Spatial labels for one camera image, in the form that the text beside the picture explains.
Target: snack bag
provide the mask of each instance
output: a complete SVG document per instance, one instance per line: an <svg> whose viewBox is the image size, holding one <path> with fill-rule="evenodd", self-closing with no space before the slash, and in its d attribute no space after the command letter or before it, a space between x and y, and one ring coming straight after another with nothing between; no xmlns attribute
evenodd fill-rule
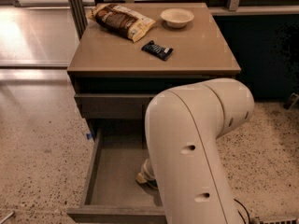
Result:
<svg viewBox="0 0 299 224"><path fill-rule="evenodd" d="M136 42L155 24L155 20L117 4L98 4L87 18L103 27Z"/></svg>
<svg viewBox="0 0 299 224"><path fill-rule="evenodd" d="M160 58L163 61L166 61L171 52L173 51L173 49L171 48L163 48L155 44L153 40L144 45L141 49Z"/></svg>

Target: floor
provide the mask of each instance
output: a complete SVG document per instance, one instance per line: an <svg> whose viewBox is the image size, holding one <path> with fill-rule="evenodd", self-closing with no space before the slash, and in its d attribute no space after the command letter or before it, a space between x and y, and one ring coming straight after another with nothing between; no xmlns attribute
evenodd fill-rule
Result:
<svg viewBox="0 0 299 224"><path fill-rule="evenodd" d="M0 8L0 65L70 62L78 39L68 10L15 12ZM65 70L0 69L0 220L16 212L7 224L75 223L66 209L80 202L93 142L73 95ZM252 217L299 217L299 108L282 105L256 101L251 120L218 140Z"/></svg>

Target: cabinet top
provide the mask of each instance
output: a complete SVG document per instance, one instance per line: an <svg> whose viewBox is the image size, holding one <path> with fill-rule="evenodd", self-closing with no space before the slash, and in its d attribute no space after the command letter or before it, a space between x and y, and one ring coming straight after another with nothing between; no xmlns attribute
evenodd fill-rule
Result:
<svg viewBox="0 0 299 224"><path fill-rule="evenodd" d="M139 41L112 34L89 21L67 72L72 75L155 76L155 75L235 75L240 67L205 3L121 4L156 20ZM183 28L170 28L160 17L168 8L184 8L194 19ZM168 60L141 50L153 40L172 48Z"/></svg>

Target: dark wrapper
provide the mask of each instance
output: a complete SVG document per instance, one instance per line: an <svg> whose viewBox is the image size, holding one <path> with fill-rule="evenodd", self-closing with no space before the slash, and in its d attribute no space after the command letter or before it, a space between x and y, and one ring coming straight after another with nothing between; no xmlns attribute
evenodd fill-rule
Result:
<svg viewBox="0 0 299 224"><path fill-rule="evenodd" d="M156 45L152 40L142 47L142 50L147 51L148 53L160 58L163 61L166 61L173 49L163 48L159 45Z"/></svg>

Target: drawer front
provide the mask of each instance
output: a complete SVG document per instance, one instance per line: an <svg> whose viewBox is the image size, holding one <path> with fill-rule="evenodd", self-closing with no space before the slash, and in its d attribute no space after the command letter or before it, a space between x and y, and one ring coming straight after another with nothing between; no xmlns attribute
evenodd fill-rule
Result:
<svg viewBox="0 0 299 224"><path fill-rule="evenodd" d="M142 119L152 94L76 94L85 119Z"/></svg>
<svg viewBox="0 0 299 224"><path fill-rule="evenodd" d="M84 206L67 210L77 223L167 224L163 209Z"/></svg>

